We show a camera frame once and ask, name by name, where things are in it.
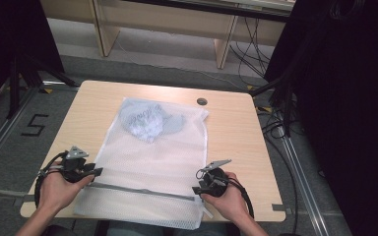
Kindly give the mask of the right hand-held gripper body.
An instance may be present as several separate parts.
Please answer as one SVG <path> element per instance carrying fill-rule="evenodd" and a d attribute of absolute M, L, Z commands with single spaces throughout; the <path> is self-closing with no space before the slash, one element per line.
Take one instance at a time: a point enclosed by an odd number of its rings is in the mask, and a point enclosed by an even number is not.
<path fill-rule="evenodd" d="M 226 191 L 229 179 L 221 167 L 228 163 L 230 163 L 230 159 L 212 161 L 196 172 L 196 178 L 199 181 L 205 180 L 209 182 L 208 188 L 210 192 L 208 195 L 218 198 Z"/>

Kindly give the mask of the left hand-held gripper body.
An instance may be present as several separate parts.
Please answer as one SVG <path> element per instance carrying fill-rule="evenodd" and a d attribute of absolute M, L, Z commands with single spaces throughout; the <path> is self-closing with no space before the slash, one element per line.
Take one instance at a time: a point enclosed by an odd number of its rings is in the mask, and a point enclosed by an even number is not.
<path fill-rule="evenodd" d="M 60 172 L 63 178 L 70 183 L 77 183 L 90 175 L 91 171 L 85 171 L 86 158 L 89 154 L 79 147 L 72 146 L 63 156 Z"/>

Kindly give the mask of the white mesh laundry bag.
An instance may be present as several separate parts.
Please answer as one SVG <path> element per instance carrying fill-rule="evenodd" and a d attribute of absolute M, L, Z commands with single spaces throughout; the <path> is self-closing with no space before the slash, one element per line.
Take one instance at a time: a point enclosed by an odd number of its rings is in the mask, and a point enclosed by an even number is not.
<path fill-rule="evenodd" d="M 146 143 L 120 121 L 126 100 L 157 102 L 168 114 L 182 114 L 180 132 Z M 192 188 L 206 166 L 209 112 L 199 106 L 140 98 L 123 99 L 104 139 L 95 166 L 101 174 L 77 197 L 74 213 L 93 218 L 193 230 L 200 226 L 204 204 Z"/>

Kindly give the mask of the person's right hand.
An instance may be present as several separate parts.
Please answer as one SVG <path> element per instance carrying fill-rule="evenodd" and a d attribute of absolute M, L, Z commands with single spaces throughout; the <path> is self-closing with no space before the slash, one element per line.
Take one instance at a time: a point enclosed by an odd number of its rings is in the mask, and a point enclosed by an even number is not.
<path fill-rule="evenodd" d="M 227 186 L 225 193 L 219 198 L 208 194 L 202 194 L 201 198 L 215 207 L 225 219 L 234 224 L 243 223 L 250 218 L 241 192 L 231 184 Z"/>

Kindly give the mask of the person's left hand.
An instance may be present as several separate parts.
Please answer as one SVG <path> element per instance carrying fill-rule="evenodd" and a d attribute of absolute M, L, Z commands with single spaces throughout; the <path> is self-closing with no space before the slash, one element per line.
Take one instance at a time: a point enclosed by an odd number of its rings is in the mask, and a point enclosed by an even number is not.
<path fill-rule="evenodd" d="M 49 209 L 55 212 L 60 211 L 67 207 L 94 178 L 93 175 L 89 175 L 79 182 L 71 183 L 65 180 L 58 170 L 51 169 L 41 184 L 37 208 Z"/>

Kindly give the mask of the black tape floor number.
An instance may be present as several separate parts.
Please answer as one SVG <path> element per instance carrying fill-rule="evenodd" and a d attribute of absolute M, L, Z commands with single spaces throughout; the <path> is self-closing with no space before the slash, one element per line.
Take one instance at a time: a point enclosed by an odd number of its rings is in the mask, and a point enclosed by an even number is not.
<path fill-rule="evenodd" d="M 30 129 L 28 132 L 22 132 L 24 137 L 39 137 L 42 131 L 45 129 L 44 124 L 38 124 L 39 119 L 48 118 L 47 114 L 34 114 L 30 119 L 27 127 Z"/>

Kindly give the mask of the grey-blue crumpled garment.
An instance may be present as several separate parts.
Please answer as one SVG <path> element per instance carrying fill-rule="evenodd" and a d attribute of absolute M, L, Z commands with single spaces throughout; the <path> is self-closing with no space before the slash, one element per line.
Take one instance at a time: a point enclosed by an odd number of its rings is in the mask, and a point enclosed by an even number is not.
<path fill-rule="evenodd" d="M 120 109 L 120 121 L 128 133 L 146 143 L 180 132 L 185 124 L 182 114 L 168 114 L 159 103 L 142 100 L 126 100 Z"/>

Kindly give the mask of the black metal stand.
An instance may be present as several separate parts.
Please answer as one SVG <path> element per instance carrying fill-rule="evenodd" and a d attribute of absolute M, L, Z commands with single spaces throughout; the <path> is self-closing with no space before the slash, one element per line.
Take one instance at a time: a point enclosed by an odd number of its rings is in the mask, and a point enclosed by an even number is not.
<path fill-rule="evenodd" d="M 291 114 L 291 99 L 292 99 L 292 80 L 295 77 L 295 66 L 289 65 L 283 73 L 275 80 L 267 83 L 266 85 L 249 91 L 252 97 L 255 97 L 266 90 L 274 89 L 273 94 L 269 98 L 272 106 L 280 108 L 283 111 L 283 128 L 284 134 L 290 137 L 290 114 Z"/>
<path fill-rule="evenodd" d="M 37 58 L 26 53 L 18 54 L 10 63 L 10 110 L 8 119 L 13 118 L 20 108 L 20 79 L 23 79 L 29 88 L 40 88 L 43 85 L 43 80 L 38 74 L 39 70 L 47 72 L 71 88 L 79 86 L 62 72 L 58 72 Z"/>

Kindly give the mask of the black curtain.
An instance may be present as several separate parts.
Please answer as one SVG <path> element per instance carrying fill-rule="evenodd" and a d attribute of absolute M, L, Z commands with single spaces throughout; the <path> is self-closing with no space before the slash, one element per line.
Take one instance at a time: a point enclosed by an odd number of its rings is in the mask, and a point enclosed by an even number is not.
<path fill-rule="evenodd" d="M 31 87 L 41 85 L 43 70 L 72 86 L 64 68 L 40 0 L 0 0 L 0 88 L 15 63 Z"/>
<path fill-rule="evenodd" d="M 353 236 L 378 236 L 378 0 L 296 0 L 266 73 L 301 123 Z"/>

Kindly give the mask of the light wooden desk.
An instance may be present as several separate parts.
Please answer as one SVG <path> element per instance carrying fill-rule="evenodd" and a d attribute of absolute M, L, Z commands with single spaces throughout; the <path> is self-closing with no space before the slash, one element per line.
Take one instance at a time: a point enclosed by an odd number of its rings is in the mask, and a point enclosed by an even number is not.
<path fill-rule="evenodd" d="M 233 41 L 278 43 L 295 0 L 40 0 L 51 19 L 94 26 L 99 54 L 110 54 L 124 28 L 211 38 L 217 67 Z"/>

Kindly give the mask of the metal floor rail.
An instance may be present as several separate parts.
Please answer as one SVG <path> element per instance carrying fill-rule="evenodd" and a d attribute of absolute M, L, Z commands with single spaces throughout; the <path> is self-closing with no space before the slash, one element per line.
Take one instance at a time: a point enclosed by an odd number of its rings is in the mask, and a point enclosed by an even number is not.
<path fill-rule="evenodd" d="M 330 236 L 325 219 L 308 184 L 292 140 L 285 133 L 284 128 L 279 128 L 279 133 L 283 136 L 283 147 L 285 149 L 288 162 L 291 166 L 292 174 L 296 180 L 297 186 L 299 187 L 303 202 L 310 217 L 310 221 L 315 230 L 315 234 L 317 236 Z"/>
<path fill-rule="evenodd" d="M 13 114 L 9 119 L 6 119 L 3 125 L 0 128 L 0 149 L 9 138 L 10 134 L 13 132 L 16 125 L 19 123 L 19 120 L 25 113 L 26 107 L 29 105 L 30 101 L 38 93 L 37 88 L 29 89 L 23 98 L 21 99 L 20 106 L 18 110 Z"/>

